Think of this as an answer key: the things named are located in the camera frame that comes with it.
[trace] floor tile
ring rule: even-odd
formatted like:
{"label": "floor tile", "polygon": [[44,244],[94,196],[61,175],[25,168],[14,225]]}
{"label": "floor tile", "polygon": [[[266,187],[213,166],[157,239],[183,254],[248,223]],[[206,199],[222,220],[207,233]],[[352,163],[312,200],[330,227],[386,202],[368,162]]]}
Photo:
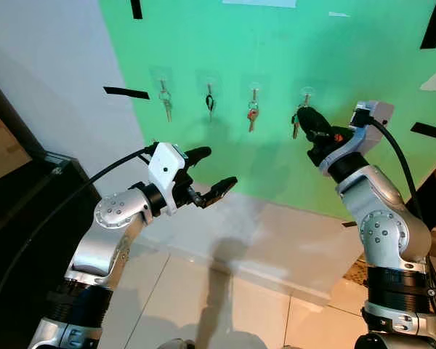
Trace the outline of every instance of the floor tile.
{"label": "floor tile", "polygon": [[280,349],[288,305],[289,296],[171,257],[127,348],[179,337],[198,349]]}
{"label": "floor tile", "polygon": [[102,324],[98,348],[125,348],[168,258],[167,253],[132,244],[129,261]]}
{"label": "floor tile", "polygon": [[367,298],[368,289],[366,287],[342,278],[331,290],[329,305],[332,308],[361,315],[360,309]]}
{"label": "floor tile", "polygon": [[286,344],[301,349],[352,349],[357,338],[367,333],[360,316],[330,306],[316,312],[312,305],[291,299]]}

